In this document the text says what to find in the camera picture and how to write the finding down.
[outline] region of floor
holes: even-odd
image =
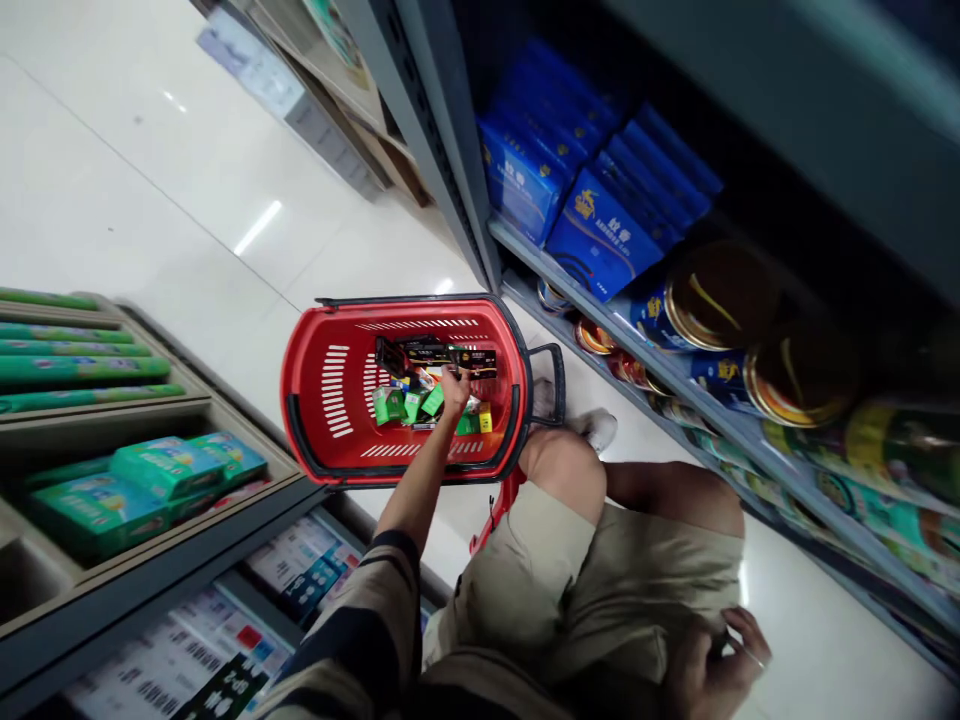
[[[90,290],[144,310],[270,421],[313,298],[479,289],[436,211],[369,204],[194,38],[186,0],[0,6],[0,285]],[[272,221],[237,251],[274,203]],[[549,332],[512,308],[528,345]],[[620,419],[604,459],[685,452],[565,352],[570,412]],[[424,557],[453,584],[489,486],[445,488]],[[376,517],[387,491],[353,496]],[[775,660],[741,720],[934,718],[941,675],[778,535],[748,522],[743,602]]]

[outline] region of white shoe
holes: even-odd
[[[603,409],[591,410],[568,424],[571,430],[590,443],[597,455],[610,447],[617,436],[617,418]]]

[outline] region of sleeve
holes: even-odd
[[[367,549],[264,698],[258,717],[383,717],[420,673],[420,563],[406,533]]]

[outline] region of shorts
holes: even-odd
[[[604,506],[594,528],[533,483],[431,618],[424,666],[490,647],[555,687],[599,661],[659,684],[694,614],[722,635],[743,538]]]

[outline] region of black basket handle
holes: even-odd
[[[544,351],[549,352],[553,356],[553,388],[556,392],[556,397],[553,401],[553,419],[537,417],[536,415],[531,414],[530,422],[539,423],[540,425],[549,425],[550,427],[560,427],[563,425],[564,418],[567,414],[567,381],[565,375],[563,374],[563,353],[560,350],[560,346],[556,343],[547,343],[546,345],[533,348],[533,350],[528,350],[527,358],[530,358],[530,356],[535,355],[538,352]],[[532,401],[532,386],[530,387],[530,393]]]

